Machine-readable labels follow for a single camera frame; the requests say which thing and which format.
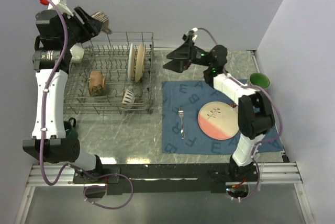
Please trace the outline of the dark brown metal cup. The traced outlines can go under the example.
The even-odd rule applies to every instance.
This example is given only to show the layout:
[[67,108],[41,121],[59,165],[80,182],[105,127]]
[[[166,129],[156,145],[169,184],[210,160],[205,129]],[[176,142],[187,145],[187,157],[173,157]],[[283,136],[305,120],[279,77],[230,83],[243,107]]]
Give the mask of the dark brown metal cup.
[[109,18],[104,12],[97,11],[97,12],[93,13],[91,15],[91,17],[103,23],[102,31],[104,33],[106,33],[108,35],[113,33],[112,30],[109,27]]

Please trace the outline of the white strawberry pattern plate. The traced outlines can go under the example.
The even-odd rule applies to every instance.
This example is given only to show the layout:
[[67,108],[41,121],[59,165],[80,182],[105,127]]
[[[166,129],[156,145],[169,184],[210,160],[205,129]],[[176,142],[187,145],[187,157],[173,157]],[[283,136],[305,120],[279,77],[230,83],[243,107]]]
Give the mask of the white strawberry pattern plate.
[[135,47],[134,44],[131,43],[128,55],[128,68],[127,68],[127,78],[128,82],[132,80],[134,77],[134,67],[135,67]]

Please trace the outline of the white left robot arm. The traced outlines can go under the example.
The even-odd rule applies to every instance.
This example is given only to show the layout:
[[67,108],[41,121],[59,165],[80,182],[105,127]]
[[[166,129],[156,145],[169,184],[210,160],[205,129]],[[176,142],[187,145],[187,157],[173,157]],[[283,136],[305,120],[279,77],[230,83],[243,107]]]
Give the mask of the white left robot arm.
[[81,148],[76,121],[63,119],[63,106],[70,49],[96,37],[103,24],[79,6],[74,11],[74,15],[62,14],[65,23],[53,9],[36,14],[39,35],[32,61],[38,86],[37,112],[31,138],[23,141],[23,150],[40,164],[68,162],[85,170],[91,183],[98,183],[104,176],[101,160]]

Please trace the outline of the brown rimmed ceramic bowl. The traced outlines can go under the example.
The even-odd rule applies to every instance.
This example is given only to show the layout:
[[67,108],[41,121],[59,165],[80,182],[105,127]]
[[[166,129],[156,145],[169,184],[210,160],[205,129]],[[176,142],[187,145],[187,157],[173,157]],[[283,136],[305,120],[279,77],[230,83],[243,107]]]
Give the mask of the brown rimmed ceramic bowl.
[[102,96],[105,91],[106,79],[101,71],[92,70],[88,80],[88,91],[90,96]]

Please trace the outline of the beige plate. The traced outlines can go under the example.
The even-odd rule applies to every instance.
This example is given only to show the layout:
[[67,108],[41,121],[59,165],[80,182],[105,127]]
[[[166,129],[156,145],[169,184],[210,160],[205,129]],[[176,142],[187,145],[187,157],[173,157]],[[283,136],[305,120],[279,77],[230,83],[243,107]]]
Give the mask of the beige plate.
[[144,58],[145,58],[145,48],[144,45],[141,43],[139,45],[137,54],[135,82],[139,82],[143,76]]

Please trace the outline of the white ceramic mug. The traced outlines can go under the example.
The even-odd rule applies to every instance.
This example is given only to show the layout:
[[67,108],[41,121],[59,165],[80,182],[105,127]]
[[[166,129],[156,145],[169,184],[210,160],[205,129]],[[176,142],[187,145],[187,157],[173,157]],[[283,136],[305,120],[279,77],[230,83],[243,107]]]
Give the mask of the white ceramic mug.
[[72,55],[71,57],[71,62],[72,63],[81,63],[84,57],[84,52],[85,49],[82,48],[81,46],[78,45],[74,45],[71,49],[70,49],[70,53]]

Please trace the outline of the dark green mug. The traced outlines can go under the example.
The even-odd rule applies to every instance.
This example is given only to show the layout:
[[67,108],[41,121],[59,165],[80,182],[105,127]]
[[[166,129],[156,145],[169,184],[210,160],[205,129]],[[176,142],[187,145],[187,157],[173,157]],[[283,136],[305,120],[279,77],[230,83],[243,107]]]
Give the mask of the dark green mug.
[[74,117],[70,117],[67,121],[64,121],[63,124],[66,138],[78,138],[76,119]]

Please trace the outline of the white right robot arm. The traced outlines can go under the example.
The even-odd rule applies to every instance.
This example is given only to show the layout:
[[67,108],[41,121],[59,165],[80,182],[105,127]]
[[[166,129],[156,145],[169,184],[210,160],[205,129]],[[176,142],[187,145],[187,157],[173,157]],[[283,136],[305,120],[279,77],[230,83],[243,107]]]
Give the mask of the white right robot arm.
[[181,46],[166,56],[169,61],[163,68],[183,73],[192,64],[206,66],[203,72],[206,84],[237,105],[240,138],[230,158],[227,175],[234,181],[241,181],[252,171],[256,164],[255,152],[275,125],[269,95],[259,87],[241,83],[225,70],[228,55],[225,46],[217,44],[205,51],[195,46],[191,36],[184,36],[183,40]]

